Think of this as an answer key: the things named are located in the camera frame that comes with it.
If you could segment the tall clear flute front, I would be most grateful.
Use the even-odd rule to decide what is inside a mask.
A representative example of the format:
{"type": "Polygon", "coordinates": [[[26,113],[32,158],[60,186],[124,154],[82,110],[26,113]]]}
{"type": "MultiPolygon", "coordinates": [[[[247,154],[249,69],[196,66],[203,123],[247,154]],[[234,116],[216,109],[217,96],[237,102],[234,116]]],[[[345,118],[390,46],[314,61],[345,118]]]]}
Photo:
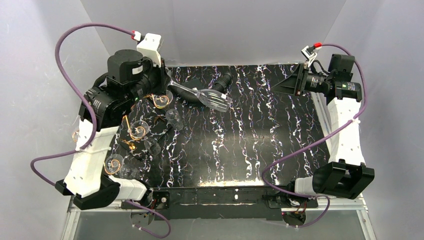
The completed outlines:
{"type": "Polygon", "coordinates": [[[143,143],[145,149],[150,155],[156,156],[161,152],[161,147],[159,143],[153,137],[146,136],[143,140],[143,143]]]}

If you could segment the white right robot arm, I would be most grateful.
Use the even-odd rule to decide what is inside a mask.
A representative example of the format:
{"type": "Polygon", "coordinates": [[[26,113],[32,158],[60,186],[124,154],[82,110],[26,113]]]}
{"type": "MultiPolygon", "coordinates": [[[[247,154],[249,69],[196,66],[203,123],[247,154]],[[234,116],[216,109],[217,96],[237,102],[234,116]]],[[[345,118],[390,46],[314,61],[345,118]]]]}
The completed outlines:
{"type": "Polygon", "coordinates": [[[366,166],[360,146],[359,116],[366,108],[365,84],[352,81],[352,68],[352,63],[332,63],[328,73],[315,73],[301,64],[288,78],[271,88],[273,92],[294,96],[313,92],[326,97],[331,133],[309,147],[330,140],[331,149],[328,163],[312,176],[297,178],[286,188],[273,184],[270,187],[300,198],[355,199],[374,180],[375,170],[366,166]]]}

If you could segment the tall clear flute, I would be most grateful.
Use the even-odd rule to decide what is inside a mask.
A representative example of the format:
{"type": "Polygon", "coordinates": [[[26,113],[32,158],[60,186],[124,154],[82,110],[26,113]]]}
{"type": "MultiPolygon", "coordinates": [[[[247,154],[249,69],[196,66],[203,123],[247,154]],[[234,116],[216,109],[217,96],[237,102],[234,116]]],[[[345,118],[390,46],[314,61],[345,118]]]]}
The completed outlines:
{"type": "Polygon", "coordinates": [[[227,112],[231,106],[232,99],[226,94],[214,89],[193,89],[183,86],[173,80],[168,84],[183,99],[189,102],[200,102],[212,110],[227,112]]]}
{"type": "Polygon", "coordinates": [[[145,149],[150,155],[156,156],[161,152],[161,147],[159,143],[153,137],[146,136],[143,140],[143,143],[145,149]]]}

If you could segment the clear stemmed wine glass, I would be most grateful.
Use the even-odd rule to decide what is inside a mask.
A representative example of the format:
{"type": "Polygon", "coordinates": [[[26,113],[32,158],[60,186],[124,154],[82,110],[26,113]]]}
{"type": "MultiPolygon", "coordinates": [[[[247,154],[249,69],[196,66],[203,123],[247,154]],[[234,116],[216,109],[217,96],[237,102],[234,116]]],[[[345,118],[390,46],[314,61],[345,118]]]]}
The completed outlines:
{"type": "Polygon", "coordinates": [[[140,180],[139,169],[131,163],[125,162],[120,154],[111,154],[103,163],[104,173],[127,180],[140,180]]]}

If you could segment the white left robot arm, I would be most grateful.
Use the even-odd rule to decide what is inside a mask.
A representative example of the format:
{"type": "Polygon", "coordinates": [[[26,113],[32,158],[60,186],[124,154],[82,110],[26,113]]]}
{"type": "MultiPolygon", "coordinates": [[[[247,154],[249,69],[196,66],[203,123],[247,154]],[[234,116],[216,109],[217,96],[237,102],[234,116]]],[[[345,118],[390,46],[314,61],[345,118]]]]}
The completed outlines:
{"type": "Polygon", "coordinates": [[[73,196],[81,210],[104,208],[114,201],[146,199],[145,182],[109,175],[104,166],[111,142],[124,116],[142,97],[161,94],[170,77],[167,68],[136,50],[122,49],[107,60],[107,72],[89,88],[79,109],[79,134],[66,177],[55,183],[63,195],[73,196]]]}

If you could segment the clear tumbler glass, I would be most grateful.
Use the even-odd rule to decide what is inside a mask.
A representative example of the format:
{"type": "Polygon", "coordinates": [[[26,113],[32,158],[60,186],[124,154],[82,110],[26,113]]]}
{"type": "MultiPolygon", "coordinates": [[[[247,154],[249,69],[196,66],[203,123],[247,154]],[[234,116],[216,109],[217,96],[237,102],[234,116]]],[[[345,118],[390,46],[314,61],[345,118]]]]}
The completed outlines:
{"type": "Polygon", "coordinates": [[[181,131],[184,127],[181,114],[173,107],[174,95],[170,90],[163,94],[152,95],[153,104],[156,108],[165,110],[165,118],[175,131],[181,131]]]}

